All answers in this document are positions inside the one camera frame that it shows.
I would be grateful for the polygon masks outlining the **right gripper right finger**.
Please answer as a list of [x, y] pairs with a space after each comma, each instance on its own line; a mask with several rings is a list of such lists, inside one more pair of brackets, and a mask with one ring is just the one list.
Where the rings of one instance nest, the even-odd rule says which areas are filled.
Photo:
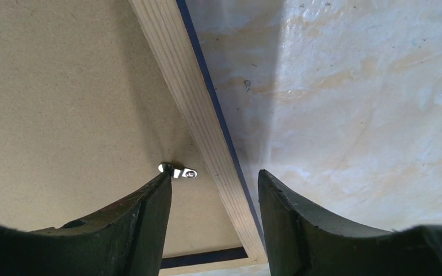
[[269, 171], [258, 197], [272, 275], [442, 275], [442, 225], [385, 231], [292, 191]]

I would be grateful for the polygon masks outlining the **brown cardboard backing board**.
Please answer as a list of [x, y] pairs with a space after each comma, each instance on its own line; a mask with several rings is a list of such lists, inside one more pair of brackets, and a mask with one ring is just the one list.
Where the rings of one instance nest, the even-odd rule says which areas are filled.
[[241, 246], [128, 1], [0, 1], [0, 224], [61, 227], [175, 179], [163, 254]]

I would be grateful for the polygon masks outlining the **wooden picture frame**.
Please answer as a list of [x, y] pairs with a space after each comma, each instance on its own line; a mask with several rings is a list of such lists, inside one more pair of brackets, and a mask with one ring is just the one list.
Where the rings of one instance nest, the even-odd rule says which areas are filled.
[[132, 1], [169, 91], [214, 180], [246, 252], [245, 258], [163, 269], [162, 275], [200, 273], [267, 263], [260, 223], [236, 160], [229, 132], [184, 1]]

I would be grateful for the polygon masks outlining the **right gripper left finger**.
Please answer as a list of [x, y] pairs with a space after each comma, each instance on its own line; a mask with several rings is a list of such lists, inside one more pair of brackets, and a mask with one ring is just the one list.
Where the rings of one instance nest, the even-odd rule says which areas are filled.
[[60, 228], [0, 225], [0, 275], [158, 275], [172, 202], [163, 172]]

